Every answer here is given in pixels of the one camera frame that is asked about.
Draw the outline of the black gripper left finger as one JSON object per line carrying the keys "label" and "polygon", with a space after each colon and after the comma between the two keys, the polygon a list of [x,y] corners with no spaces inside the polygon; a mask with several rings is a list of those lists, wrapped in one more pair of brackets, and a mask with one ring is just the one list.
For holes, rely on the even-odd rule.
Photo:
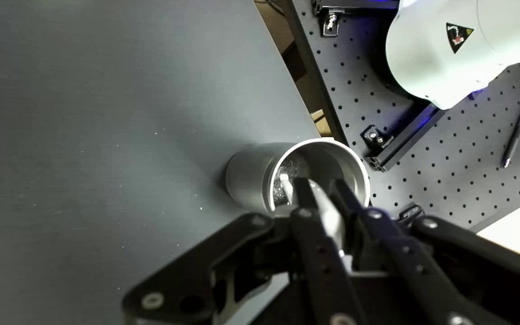
{"label": "black gripper left finger", "polygon": [[290,225],[314,323],[366,325],[335,243],[321,225],[310,182],[297,178],[294,189],[297,207],[290,214]]}

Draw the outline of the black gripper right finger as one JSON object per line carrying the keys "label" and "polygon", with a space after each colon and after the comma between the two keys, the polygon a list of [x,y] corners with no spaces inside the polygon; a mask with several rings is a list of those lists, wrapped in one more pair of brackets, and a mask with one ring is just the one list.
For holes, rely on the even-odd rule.
{"label": "black gripper right finger", "polygon": [[344,218],[344,245],[355,270],[398,276],[426,325],[489,325],[489,314],[463,297],[429,252],[377,207],[364,207],[344,180],[330,184]]}

